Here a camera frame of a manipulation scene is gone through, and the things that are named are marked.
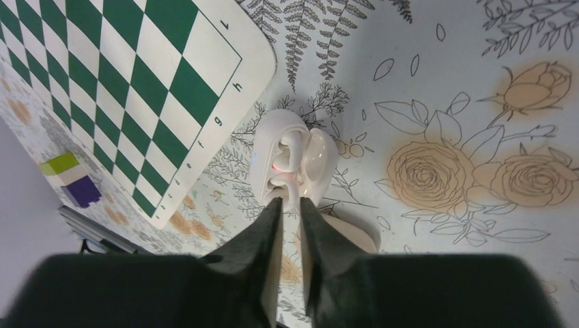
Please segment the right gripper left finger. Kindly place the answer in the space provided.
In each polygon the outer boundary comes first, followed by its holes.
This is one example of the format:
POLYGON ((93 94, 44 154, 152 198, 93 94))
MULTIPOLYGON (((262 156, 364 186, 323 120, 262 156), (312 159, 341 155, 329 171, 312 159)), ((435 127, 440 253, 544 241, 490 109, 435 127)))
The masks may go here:
POLYGON ((200 257, 216 284, 207 301, 215 327, 276 327, 283 234, 283 200, 274 198, 256 220, 200 257))

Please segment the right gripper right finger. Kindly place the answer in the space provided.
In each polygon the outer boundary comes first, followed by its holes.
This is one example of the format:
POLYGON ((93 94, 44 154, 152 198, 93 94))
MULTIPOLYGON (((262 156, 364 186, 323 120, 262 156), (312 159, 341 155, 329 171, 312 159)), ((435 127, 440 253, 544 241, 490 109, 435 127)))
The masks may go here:
POLYGON ((363 271, 370 253, 329 225, 309 198, 300 199, 300 233, 306 315, 313 327, 371 324, 363 271))

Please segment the white earbud case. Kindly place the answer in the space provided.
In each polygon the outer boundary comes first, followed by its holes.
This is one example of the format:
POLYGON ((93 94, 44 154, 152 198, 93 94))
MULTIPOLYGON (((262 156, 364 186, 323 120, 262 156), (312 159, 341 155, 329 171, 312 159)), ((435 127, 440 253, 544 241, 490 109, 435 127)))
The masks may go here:
POLYGON ((290 110, 266 113, 255 131, 249 170, 256 201, 265 206, 279 197, 293 210, 305 197, 317 206, 328 190, 338 158, 336 144, 325 131, 308 128, 290 110))

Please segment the white earbud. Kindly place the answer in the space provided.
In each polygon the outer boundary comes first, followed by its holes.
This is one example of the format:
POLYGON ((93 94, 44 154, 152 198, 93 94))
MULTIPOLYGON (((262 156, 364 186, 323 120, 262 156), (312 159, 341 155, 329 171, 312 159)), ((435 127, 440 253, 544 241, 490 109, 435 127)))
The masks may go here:
POLYGON ((274 160, 274 166, 282 172, 296 171, 302 160, 303 136, 300 131, 290 131, 279 141, 280 153, 274 160))

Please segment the beige earbud charging case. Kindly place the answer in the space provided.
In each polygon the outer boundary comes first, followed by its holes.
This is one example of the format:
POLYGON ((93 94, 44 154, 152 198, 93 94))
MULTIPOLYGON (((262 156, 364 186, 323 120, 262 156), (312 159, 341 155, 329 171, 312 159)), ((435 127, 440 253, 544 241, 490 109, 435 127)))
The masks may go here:
POLYGON ((357 247, 370 254, 378 253, 376 242, 362 228, 337 217, 322 214, 324 220, 357 247))

